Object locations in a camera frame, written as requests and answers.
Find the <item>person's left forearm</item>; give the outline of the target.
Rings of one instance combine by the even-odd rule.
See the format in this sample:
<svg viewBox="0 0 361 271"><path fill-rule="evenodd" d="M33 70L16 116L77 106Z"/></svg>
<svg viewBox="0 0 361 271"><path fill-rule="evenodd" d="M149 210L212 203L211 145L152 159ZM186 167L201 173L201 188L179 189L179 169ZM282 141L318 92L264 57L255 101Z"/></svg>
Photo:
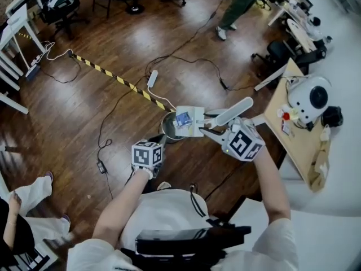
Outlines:
<svg viewBox="0 0 361 271"><path fill-rule="evenodd" d="M121 192L111 200L101 213L93 232L94 239L117 245L129 218L135 211L138 200L150 179L150 174L138 169Z"/></svg>

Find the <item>person's right hand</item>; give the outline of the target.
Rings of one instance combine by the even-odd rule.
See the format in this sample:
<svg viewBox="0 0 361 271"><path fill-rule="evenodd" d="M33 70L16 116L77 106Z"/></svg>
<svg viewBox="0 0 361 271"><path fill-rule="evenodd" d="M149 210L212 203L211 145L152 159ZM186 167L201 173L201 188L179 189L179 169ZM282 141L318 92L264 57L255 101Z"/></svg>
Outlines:
<svg viewBox="0 0 361 271"><path fill-rule="evenodd" d="M256 126L250 119L242 118L243 124L249 129L250 132L252 132L255 136L258 135L258 132L256 130Z"/></svg>

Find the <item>white power strip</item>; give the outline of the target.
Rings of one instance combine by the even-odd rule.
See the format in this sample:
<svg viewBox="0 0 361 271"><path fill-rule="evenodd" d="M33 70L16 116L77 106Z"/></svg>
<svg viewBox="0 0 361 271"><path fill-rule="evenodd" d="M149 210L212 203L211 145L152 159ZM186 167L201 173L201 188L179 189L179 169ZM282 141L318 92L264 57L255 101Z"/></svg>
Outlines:
<svg viewBox="0 0 361 271"><path fill-rule="evenodd" d="M154 86L155 81L156 81L156 79L157 79L157 76L158 76L158 71L157 71L157 70L153 70L153 71L151 72L151 75L150 75L150 77L149 77L149 79L148 79L148 82L147 82L147 86L148 86L149 88L152 88L152 87Z"/></svg>

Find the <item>brown paper bag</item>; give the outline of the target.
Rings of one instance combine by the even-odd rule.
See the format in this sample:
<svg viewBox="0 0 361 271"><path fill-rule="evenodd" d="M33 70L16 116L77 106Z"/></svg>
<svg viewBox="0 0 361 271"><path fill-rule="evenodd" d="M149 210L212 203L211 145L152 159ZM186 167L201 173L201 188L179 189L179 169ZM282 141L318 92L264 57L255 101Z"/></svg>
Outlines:
<svg viewBox="0 0 361 271"><path fill-rule="evenodd" d="M319 192L325 185L329 172L329 151L331 141L323 141L320 150L317 151L312 159L311 167L308 173L309 188L312 192Z"/></svg>

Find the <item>black bag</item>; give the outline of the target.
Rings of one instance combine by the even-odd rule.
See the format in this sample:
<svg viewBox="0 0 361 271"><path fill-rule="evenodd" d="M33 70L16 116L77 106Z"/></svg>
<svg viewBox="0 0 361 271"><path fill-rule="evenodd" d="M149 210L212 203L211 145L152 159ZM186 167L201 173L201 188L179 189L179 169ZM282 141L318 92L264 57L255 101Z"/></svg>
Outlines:
<svg viewBox="0 0 361 271"><path fill-rule="evenodd" d="M321 116L322 126L330 128L341 126L344 122L340 106L329 106Z"/></svg>

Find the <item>light wooden desk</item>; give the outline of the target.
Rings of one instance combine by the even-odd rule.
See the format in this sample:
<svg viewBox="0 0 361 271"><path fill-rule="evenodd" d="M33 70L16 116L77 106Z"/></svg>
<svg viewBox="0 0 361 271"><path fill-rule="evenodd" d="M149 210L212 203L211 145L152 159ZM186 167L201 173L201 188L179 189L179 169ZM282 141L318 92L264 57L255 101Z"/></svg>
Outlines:
<svg viewBox="0 0 361 271"><path fill-rule="evenodd" d="M312 131L297 128L292 122L289 123L290 135L281 130L282 119L277 116L277 110L283 105L288 105L287 100L287 77L303 77L296 63L289 59L288 63L277 71L276 76L282 75L274 94L264 112L253 118L255 125L266 124L275 134L283 148L287 152L300 177L314 192L319 192L325 185L322 174L314 171L316 158L321 149L320 135L323 127L317 122Z"/></svg>

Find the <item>person's right forearm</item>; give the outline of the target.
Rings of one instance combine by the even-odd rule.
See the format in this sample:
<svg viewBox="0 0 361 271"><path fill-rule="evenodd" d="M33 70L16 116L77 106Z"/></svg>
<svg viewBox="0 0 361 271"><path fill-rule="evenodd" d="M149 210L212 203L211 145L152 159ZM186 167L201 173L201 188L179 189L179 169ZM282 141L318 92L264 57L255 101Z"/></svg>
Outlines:
<svg viewBox="0 0 361 271"><path fill-rule="evenodd" d="M287 221L290 225L291 213L287 192L279 170L266 147L261 149L253 163L257 170L262 200L268 215L268 224Z"/></svg>

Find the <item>grey power strip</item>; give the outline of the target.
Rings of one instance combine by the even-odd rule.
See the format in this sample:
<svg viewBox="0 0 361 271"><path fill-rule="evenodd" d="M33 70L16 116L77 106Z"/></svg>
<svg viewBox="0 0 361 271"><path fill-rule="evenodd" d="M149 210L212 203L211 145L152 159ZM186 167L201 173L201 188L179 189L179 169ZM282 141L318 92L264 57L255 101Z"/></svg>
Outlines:
<svg viewBox="0 0 361 271"><path fill-rule="evenodd" d="M27 78L27 80L32 80L36 75L37 73L39 72L40 70L40 66L39 66L39 63L41 61L41 58L42 56L41 55L38 55L35 59L33 59L33 61L31 62L30 64L30 67L28 67L28 71L25 75L25 77Z"/></svg>

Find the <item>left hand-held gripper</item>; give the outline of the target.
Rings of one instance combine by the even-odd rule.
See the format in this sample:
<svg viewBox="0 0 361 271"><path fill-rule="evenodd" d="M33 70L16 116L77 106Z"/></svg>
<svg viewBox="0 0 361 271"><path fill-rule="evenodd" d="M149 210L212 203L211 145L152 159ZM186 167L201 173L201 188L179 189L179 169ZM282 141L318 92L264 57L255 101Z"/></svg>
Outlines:
<svg viewBox="0 0 361 271"><path fill-rule="evenodd" d="M138 141L131 147L133 169L143 169L156 178L164 161L164 152L169 143L166 134L158 134L147 141Z"/></svg>

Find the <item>metal waste bin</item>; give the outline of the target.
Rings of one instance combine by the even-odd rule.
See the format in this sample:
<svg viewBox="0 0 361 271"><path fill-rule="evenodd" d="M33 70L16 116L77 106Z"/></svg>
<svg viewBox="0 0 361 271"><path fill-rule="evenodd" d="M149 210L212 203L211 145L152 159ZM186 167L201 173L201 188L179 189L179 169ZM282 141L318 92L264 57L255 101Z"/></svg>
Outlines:
<svg viewBox="0 0 361 271"><path fill-rule="evenodd" d="M184 139L175 135L175 112L167 113L160 124L161 132L166 135L166 144L174 144Z"/></svg>

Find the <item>white table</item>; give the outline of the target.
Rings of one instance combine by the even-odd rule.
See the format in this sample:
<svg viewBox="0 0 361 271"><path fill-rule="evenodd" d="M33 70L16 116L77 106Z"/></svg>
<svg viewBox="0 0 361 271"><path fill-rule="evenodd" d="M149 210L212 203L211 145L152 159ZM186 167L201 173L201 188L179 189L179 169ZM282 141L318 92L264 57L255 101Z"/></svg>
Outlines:
<svg viewBox="0 0 361 271"><path fill-rule="evenodd" d="M25 28L30 35L31 39L35 42L37 47L40 49L41 53L46 52L45 47L38 39L37 35L33 31L32 27L29 24L30 18L28 15L28 9L26 5L22 5L13 15L10 16L7 20L7 26L2 31L0 35L0 79L5 83L11 86L14 90L19 91L20 86L9 78L2 70L7 72L11 77L18 80L24 73L20 68L8 58L8 56L3 52L3 49L12 41L15 41L16 47L25 63L25 66L30 67L27 63L23 53L21 52L20 46L16 39L16 34L21 28Z"/></svg>

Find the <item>black chair with clothes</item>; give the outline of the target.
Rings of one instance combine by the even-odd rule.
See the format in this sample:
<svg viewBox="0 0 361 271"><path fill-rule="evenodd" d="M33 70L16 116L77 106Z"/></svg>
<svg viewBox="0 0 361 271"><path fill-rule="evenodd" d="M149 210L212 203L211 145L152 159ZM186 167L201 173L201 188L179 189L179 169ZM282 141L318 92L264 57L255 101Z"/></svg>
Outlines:
<svg viewBox="0 0 361 271"><path fill-rule="evenodd" d="M54 24L56 31L51 36L51 40L64 30L68 38L72 40L74 35L71 30L71 25L75 23L88 24L90 21L86 18L78 17L78 9L80 7L80 0L36 0L40 8L40 18L48 25Z"/></svg>

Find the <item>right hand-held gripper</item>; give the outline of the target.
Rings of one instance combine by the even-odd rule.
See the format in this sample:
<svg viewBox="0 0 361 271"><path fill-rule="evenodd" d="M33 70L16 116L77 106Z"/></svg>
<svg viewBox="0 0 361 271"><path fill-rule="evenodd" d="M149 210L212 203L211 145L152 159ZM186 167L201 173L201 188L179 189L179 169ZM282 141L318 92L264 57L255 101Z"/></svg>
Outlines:
<svg viewBox="0 0 361 271"><path fill-rule="evenodd" d="M226 120L223 113L225 108L211 110L204 113L204 124L225 125ZM243 124L241 118L236 118L231 126L225 131L217 131L201 127L203 135L221 145L223 152L240 161L251 162L265 146L264 140L258 134L255 136Z"/></svg>

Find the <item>person's white shirt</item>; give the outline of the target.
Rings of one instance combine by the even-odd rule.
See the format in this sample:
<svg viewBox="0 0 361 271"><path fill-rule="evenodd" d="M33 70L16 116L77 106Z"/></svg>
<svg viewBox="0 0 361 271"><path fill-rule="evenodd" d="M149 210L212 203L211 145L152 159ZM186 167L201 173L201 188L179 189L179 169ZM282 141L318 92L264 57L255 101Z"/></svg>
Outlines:
<svg viewBox="0 0 361 271"><path fill-rule="evenodd" d="M120 246L135 249L144 230L191 230L208 227L191 204L188 191L166 189L143 194L120 237ZM100 239L88 239L68 252L67 271L140 271L120 250ZM298 271L293 224L272 222L251 251L232 251L211 271Z"/></svg>

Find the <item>white round appliance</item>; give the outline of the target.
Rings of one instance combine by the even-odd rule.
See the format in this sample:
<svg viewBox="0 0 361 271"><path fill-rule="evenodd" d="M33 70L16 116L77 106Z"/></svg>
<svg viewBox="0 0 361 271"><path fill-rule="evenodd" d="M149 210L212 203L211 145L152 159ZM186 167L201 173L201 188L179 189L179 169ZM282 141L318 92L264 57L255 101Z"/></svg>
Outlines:
<svg viewBox="0 0 361 271"><path fill-rule="evenodd" d="M316 120L329 106L332 85L322 76L297 77L287 88L288 103L303 124Z"/></svg>

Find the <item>black white patterned board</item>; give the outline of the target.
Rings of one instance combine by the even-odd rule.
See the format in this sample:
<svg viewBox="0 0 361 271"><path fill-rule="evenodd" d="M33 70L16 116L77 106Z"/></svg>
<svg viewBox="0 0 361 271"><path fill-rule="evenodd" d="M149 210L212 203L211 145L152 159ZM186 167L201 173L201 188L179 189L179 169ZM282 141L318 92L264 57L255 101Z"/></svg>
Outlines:
<svg viewBox="0 0 361 271"><path fill-rule="evenodd" d="M14 271L41 271L50 261L49 255L41 254L36 248L28 253L15 255L16 264Z"/></svg>

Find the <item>yellow black striped tape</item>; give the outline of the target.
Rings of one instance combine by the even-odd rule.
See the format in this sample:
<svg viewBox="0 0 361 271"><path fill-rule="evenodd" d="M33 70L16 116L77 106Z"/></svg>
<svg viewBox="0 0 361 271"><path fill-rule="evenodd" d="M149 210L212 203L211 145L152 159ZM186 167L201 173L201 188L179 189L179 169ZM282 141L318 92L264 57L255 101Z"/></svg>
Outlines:
<svg viewBox="0 0 361 271"><path fill-rule="evenodd" d="M76 60L83 62L85 65L97 70L98 72L101 72L109 77L112 77L113 79L115 79L117 82L119 82L120 84L123 84L125 86L127 86L129 89L131 89L132 91L140 94L141 96L143 96L145 99L147 99L148 101L154 103L155 105L157 105L160 109L167 111L167 112L175 112L174 109L166 106L165 104L161 103L159 100L152 98L146 91L139 89L137 86L135 86L134 84L124 80L123 78L119 77L118 75L114 74L111 71L108 71L102 67L100 67L97 64L94 64L93 62L77 55L74 53L69 54L69 56L71 58L75 58Z"/></svg>

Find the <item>white office desk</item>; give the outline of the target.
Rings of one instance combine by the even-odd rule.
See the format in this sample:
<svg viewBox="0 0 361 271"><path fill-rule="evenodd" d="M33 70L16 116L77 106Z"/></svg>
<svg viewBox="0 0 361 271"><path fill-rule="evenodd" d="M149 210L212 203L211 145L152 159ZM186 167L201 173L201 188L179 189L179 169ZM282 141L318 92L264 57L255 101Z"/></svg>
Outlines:
<svg viewBox="0 0 361 271"><path fill-rule="evenodd" d="M287 16L286 25L299 47L306 53L314 51L316 49L314 40L306 26L312 3L309 0L271 0L271 2L277 6L278 11L273 15L268 26Z"/></svg>

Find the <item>blue packet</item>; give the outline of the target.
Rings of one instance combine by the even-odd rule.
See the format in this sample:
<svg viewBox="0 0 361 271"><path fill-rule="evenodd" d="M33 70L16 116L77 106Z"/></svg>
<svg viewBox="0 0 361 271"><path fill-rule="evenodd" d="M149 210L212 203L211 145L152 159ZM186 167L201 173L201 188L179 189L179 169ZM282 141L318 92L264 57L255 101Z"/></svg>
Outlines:
<svg viewBox="0 0 361 271"><path fill-rule="evenodd" d="M180 113L175 116L175 121L177 122L177 126L183 127L187 125L191 125L193 122L192 117L189 115L188 112Z"/></svg>

